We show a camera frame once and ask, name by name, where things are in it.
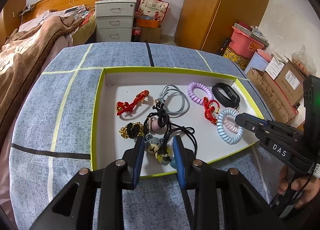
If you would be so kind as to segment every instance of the black stripe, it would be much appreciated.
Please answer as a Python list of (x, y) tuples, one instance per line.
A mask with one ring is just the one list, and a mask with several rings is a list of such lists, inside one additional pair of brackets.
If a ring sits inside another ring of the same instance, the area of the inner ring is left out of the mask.
[(50, 156), (50, 157), (66, 157), (66, 158), (76, 158), (76, 159), (91, 159), (90, 154), (81, 154), (81, 153), (68, 153), (68, 152), (52, 152), (52, 151), (46, 151), (46, 150), (35, 150), (32, 148), (25, 148), (22, 146), (19, 146), (17, 144), (11, 144), (11, 147), (16, 148), (20, 151), (36, 154), (36, 155), (42, 155), (42, 156)]
[(150, 65), (151, 65), (152, 67), (154, 67), (155, 64), (153, 63), (150, 46), (149, 46), (149, 44), (148, 44), (147, 42), (146, 42), (146, 45), (147, 45), (147, 49), (148, 49), (148, 55), (149, 55)]
[(182, 195), (182, 199), (184, 202), (184, 207), (186, 209), (190, 229), (193, 229), (194, 216), (193, 216), (192, 206), (191, 206), (191, 202), (190, 202), (190, 198), (189, 198), (187, 190), (181, 190), (181, 195)]
[[(231, 62), (239, 69), (239, 71), (240, 71), (241, 74), (243, 75), (242, 69), (241, 69), (235, 62), (233, 62), (233, 61), (231, 61)], [(264, 104), (264, 101), (262, 100), (262, 98), (261, 98), (261, 96), (260, 96), (260, 93), (259, 93), (259, 92), (258, 92), (258, 93), (256, 92), (256, 90), (253, 88), (252, 84), (249, 83), (249, 81), (246, 81), (246, 82), (248, 82), (248, 84), (252, 87), (252, 89), (253, 89), (253, 90), (255, 91), (255, 93), (258, 95), (258, 97), (260, 98), (263, 106), (265, 107), (266, 111), (268, 112), (268, 114), (269, 114), (269, 116), (270, 116), (270, 118), (271, 118), (271, 117), (272, 117), (272, 114), (270, 114), (270, 112), (268, 111), (268, 107)]]

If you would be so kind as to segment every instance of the red braided bracelet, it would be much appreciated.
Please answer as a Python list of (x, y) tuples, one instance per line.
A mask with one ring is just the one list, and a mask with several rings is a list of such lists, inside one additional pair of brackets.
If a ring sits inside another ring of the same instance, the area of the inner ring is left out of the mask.
[(212, 103), (216, 103), (217, 104), (217, 112), (216, 113), (219, 112), (220, 104), (216, 100), (209, 101), (209, 99), (207, 97), (204, 97), (203, 98), (203, 106), (204, 106), (204, 109), (205, 109), (204, 117), (207, 120), (209, 120), (212, 124), (217, 125), (217, 119), (212, 116), (212, 113), (216, 109), (214, 106), (211, 106)]
[(144, 90), (135, 97), (135, 99), (131, 104), (129, 104), (128, 102), (117, 102), (116, 104), (117, 116), (120, 116), (124, 112), (132, 112), (135, 106), (138, 104), (138, 102), (142, 101), (148, 95), (149, 95), (149, 91)]

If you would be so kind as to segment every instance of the brown blanket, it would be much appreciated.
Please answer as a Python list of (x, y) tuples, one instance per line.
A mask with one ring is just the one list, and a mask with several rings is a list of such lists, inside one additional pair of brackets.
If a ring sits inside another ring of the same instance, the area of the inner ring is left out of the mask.
[(16, 30), (0, 51), (0, 150), (5, 137), (54, 43), (84, 19), (52, 17), (29, 31)]

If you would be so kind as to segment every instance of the light blue cord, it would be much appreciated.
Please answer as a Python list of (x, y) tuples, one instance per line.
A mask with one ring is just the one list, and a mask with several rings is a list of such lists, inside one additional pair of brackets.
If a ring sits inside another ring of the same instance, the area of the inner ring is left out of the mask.
[(220, 135), (220, 137), (228, 144), (232, 145), (232, 144), (236, 144), (240, 141), (241, 137), (242, 137), (242, 133), (243, 133), (243, 128), (242, 127), (239, 127), (239, 130), (236, 134), (236, 136), (234, 137), (231, 137), (229, 136), (224, 128), (223, 128), (223, 118), (227, 115), (231, 115), (233, 116), (234, 118), (238, 115), (238, 111), (236, 109), (233, 109), (231, 107), (228, 107), (228, 108), (225, 108), (223, 111), (221, 111), (219, 113), (219, 116), (218, 116), (218, 120), (217, 120), (217, 130), (218, 130), (218, 133)]
[[(180, 109), (178, 111), (169, 111), (168, 107), (165, 105), (165, 99), (164, 98), (167, 96), (167, 94), (170, 91), (174, 91), (174, 92), (178, 93), (181, 96), (182, 105), (181, 105), (181, 107), (180, 107)], [(190, 108), (190, 103), (189, 103), (188, 97), (177, 86), (175, 86), (173, 84), (168, 84), (162, 90), (162, 92), (160, 93), (160, 96), (158, 98), (158, 101), (164, 104), (163, 109), (165, 110), (165, 112), (169, 116), (181, 116), (181, 115), (185, 114)]]

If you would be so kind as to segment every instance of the white drawer cabinet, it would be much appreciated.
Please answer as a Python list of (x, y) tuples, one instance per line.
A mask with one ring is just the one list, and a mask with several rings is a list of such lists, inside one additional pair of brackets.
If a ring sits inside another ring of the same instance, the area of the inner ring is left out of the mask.
[(136, 3), (136, 0), (97, 1), (97, 42), (130, 42)]
[(97, 29), (97, 42), (130, 42), (132, 28)]

